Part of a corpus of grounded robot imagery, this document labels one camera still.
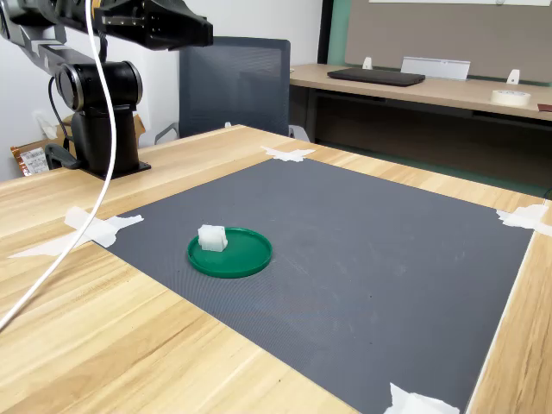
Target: masking tape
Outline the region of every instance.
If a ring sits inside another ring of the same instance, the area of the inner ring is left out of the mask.
[[[406,392],[391,384],[392,406],[384,414],[460,414],[460,410],[440,399]]]
[[[528,207],[517,207],[511,214],[497,210],[497,214],[505,226],[534,229],[542,235],[552,236],[552,226],[541,223],[541,219],[548,209],[546,205],[533,204]]]
[[[520,91],[492,91],[491,101],[506,106],[525,106],[531,94]]]
[[[267,151],[267,155],[272,155],[275,160],[295,161],[295,162],[302,161],[305,155],[312,154],[316,151],[316,149],[296,149],[295,151],[291,151],[290,153],[285,153],[283,151],[278,151],[272,148],[267,148],[267,147],[261,147],[261,148]]]
[[[88,213],[86,211],[80,209],[79,207],[72,207],[66,213],[65,224],[77,230],[80,229],[87,217]],[[86,229],[85,234],[78,240],[75,248],[91,240],[100,244],[104,248],[108,248],[115,243],[117,231],[143,220],[144,219],[141,216],[113,216],[105,221],[100,220],[99,218],[94,218],[88,229]],[[58,256],[76,233],[76,231],[73,231],[68,235],[63,235],[57,239],[47,241],[46,243],[34,248],[29,248],[23,252],[12,254],[9,258],[38,256],[43,254],[48,256]]]

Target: green lid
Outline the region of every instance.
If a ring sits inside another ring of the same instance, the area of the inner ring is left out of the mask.
[[[188,260],[199,272],[220,279],[238,279],[268,266],[273,247],[265,236],[249,229],[225,231],[228,246],[220,253],[201,249],[198,236],[190,241]]]

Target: white cube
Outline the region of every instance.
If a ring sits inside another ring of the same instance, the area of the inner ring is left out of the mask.
[[[210,252],[222,252],[228,241],[226,240],[226,231],[223,226],[210,226],[204,224],[198,229],[199,234],[199,246],[203,250],[209,250]]]

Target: wooden table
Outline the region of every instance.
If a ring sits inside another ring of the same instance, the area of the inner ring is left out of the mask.
[[[314,160],[500,210],[543,202],[238,126],[141,150],[152,169],[113,181],[98,216],[122,214],[267,160],[260,146],[315,148]],[[7,257],[68,233],[66,210],[90,209],[102,183],[59,169],[0,185],[1,314],[53,261]],[[546,221],[552,223],[552,212]],[[534,234],[472,412],[552,412],[551,275],[552,238]],[[91,242],[73,250],[0,333],[0,410],[354,412]]]
[[[495,114],[552,121],[552,112],[539,112],[537,104],[552,104],[552,88],[532,85],[507,85],[504,82],[469,79],[467,81],[427,78],[421,84],[405,88],[368,84],[350,80],[332,79],[328,72],[345,69],[345,66],[301,65],[294,66],[291,85],[324,91],[344,92],[370,97],[385,97],[399,101],[416,102],[481,110]],[[492,91],[510,90],[531,94],[528,105],[511,107],[491,102]]]

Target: office chair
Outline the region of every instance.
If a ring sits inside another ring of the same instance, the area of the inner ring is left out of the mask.
[[[171,129],[184,138],[228,123],[308,141],[302,128],[289,125],[290,50],[289,41],[241,37],[216,37],[213,46],[183,49],[179,122],[146,133],[140,147]]]

